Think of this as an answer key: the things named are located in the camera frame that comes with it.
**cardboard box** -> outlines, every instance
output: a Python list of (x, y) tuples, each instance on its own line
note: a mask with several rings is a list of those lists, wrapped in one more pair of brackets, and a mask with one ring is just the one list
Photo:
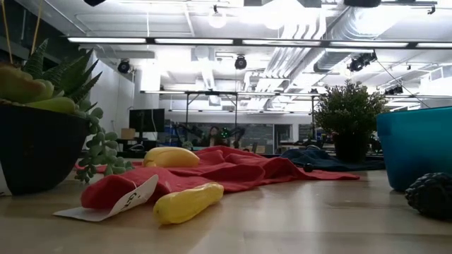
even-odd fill
[(135, 129), (133, 128), (122, 128), (121, 129), (121, 139), (133, 140), (135, 139)]

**teal container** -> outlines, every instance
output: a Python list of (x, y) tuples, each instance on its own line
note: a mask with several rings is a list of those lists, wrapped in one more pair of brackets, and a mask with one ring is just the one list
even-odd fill
[(376, 120), (394, 190), (405, 191), (427, 173), (452, 173), (452, 107), (385, 113)]

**desk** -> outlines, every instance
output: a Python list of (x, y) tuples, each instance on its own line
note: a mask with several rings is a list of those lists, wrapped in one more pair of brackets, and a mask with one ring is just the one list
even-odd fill
[(97, 224), (53, 217), (80, 205), (85, 185), (68, 179), (46, 193), (0, 198), (0, 246), (8, 254), (451, 252), (451, 223), (409, 208), (385, 171), (359, 174), (359, 181), (295, 181), (229, 194), (174, 226), (159, 226), (150, 205)]

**red cloth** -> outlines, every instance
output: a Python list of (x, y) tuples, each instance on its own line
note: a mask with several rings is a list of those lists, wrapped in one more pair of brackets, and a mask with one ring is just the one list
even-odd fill
[(297, 168), (284, 158), (267, 159), (229, 147), (209, 147), (196, 153), (200, 160), (195, 168), (137, 167), (121, 175), (106, 176), (83, 192), (82, 206), (111, 209), (126, 193), (159, 176), (150, 199), (155, 202), (168, 193), (194, 188), (208, 182), (217, 182), (226, 193), (247, 191), (253, 187), (293, 180), (357, 180), (359, 176), (314, 170), (311, 173)]

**white tag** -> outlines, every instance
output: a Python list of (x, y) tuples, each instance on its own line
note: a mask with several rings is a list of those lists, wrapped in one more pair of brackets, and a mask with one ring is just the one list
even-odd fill
[(137, 205), (141, 205), (147, 202), (148, 199), (153, 195), (157, 182), (158, 175), (152, 176), (141, 186), (122, 196), (122, 198), (120, 198), (118, 202), (114, 204), (111, 210), (96, 210), (77, 207), (69, 210), (55, 212), (54, 215), (82, 219), (89, 222), (100, 222), (108, 217), (114, 216), (116, 214), (119, 214), (120, 212), (127, 211)]
[(4, 195), (12, 195), (12, 193), (6, 184), (5, 175), (3, 174), (3, 168), (1, 167), (0, 162), (0, 197)]

